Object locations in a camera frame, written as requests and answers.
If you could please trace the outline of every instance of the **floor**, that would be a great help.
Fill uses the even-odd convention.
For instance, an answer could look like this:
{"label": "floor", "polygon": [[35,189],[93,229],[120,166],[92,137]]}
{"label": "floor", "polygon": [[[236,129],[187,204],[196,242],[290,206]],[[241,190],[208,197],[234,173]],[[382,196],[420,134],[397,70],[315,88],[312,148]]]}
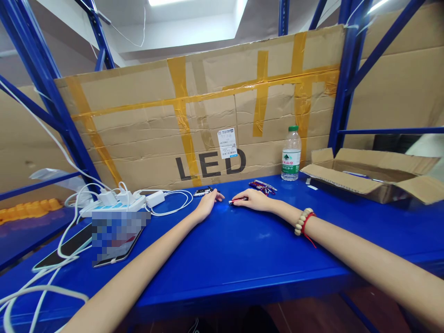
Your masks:
{"label": "floor", "polygon": [[[381,333],[410,333],[410,329],[397,306],[375,287],[354,289],[346,294]],[[368,333],[358,317],[339,295],[304,298],[263,306],[273,318],[280,333]],[[241,333],[241,320],[247,309],[230,309],[203,316],[216,333]],[[157,321],[134,328],[135,333],[188,332],[195,318]]]}

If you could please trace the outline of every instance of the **hand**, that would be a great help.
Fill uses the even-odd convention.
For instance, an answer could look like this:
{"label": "hand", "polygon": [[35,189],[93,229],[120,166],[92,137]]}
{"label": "hand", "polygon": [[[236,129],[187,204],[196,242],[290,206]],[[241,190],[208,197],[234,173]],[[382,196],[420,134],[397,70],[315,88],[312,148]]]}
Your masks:
{"label": "hand", "polygon": [[205,194],[202,199],[200,199],[199,205],[196,207],[192,214],[197,218],[197,222],[202,222],[213,209],[216,200],[222,201],[225,197],[220,194],[217,189],[212,192]]}
{"label": "hand", "polygon": [[258,190],[248,189],[233,197],[232,200],[247,197],[248,200],[239,200],[233,202],[234,206],[245,206],[254,210],[271,211],[273,207],[273,199],[267,197]]}

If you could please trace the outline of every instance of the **ceiling light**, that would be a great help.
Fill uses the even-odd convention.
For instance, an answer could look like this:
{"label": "ceiling light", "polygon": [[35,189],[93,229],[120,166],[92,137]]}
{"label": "ceiling light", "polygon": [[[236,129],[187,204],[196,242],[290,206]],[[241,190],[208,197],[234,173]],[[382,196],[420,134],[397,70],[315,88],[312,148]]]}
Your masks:
{"label": "ceiling light", "polygon": [[172,3],[183,2],[183,1],[189,1],[189,0],[148,0],[149,5],[151,7],[161,6],[161,5],[169,5]]}
{"label": "ceiling light", "polygon": [[385,4],[388,0],[381,0],[380,2],[378,2],[376,5],[374,5],[372,8],[370,8],[369,10],[369,14],[374,11],[375,9],[381,7],[383,4]]}

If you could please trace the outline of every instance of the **blue table surface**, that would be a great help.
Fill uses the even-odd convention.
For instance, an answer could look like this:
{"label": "blue table surface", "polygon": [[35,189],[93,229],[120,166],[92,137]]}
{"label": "blue table surface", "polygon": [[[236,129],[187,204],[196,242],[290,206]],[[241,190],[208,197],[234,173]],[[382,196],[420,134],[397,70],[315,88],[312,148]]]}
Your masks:
{"label": "blue table surface", "polygon": [[[283,181],[279,175],[260,179],[278,189],[275,199],[300,209],[311,207],[320,218],[434,274],[444,275],[444,202],[424,206],[408,199],[382,205],[312,180],[312,185],[319,188],[315,191],[307,187],[304,175],[295,182]],[[190,232],[154,277],[130,313],[133,322],[230,304],[320,296],[363,282],[321,246],[315,249],[304,237],[296,237],[290,225],[278,217],[228,205],[232,196],[248,188],[248,182],[216,186],[226,200],[215,204],[210,216]],[[177,208],[183,199],[180,194],[168,196],[156,212]],[[93,296],[131,259],[193,211],[199,200],[195,198],[175,214],[153,216],[126,261],[93,269],[91,254],[86,251],[64,267],[53,284]],[[85,219],[68,236],[90,222]],[[57,243],[55,240],[48,244],[0,277],[0,298],[25,284],[33,276],[31,268],[56,249]],[[48,280],[45,277],[40,283]],[[12,322],[29,323],[39,297],[40,293],[20,297],[12,311]],[[44,322],[40,325],[45,325],[41,330],[57,320],[58,326],[51,329],[59,328],[82,304],[80,300],[48,293],[40,315]]]}
{"label": "blue table surface", "polygon": [[63,208],[40,218],[7,222],[0,226],[0,271],[66,228],[74,209]]}

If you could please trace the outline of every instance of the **yellow plastic items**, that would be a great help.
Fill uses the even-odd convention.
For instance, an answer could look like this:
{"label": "yellow plastic items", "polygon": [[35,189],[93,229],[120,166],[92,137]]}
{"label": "yellow plastic items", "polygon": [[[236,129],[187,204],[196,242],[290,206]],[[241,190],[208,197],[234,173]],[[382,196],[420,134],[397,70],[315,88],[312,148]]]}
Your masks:
{"label": "yellow plastic items", "polygon": [[6,223],[8,221],[9,221],[9,219],[7,217],[6,210],[0,210],[0,225],[2,225],[3,223]]}
{"label": "yellow plastic items", "polygon": [[49,206],[51,207],[50,210],[59,210],[62,208],[62,205],[60,205],[60,202],[57,199],[49,199]]}
{"label": "yellow plastic items", "polygon": [[17,214],[17,210],[15,209],[15,207],[9,208],[7,210],[7,216],[10,221],[15,221],[15,220],[19,219],[19,216]]}
{"label": "yellow plastic items", "polygon": [[59,210],[62,205],[57,199],[19,203],[17,206],[0,210],[0,225],[30,217],[42,217],[50,211]]}

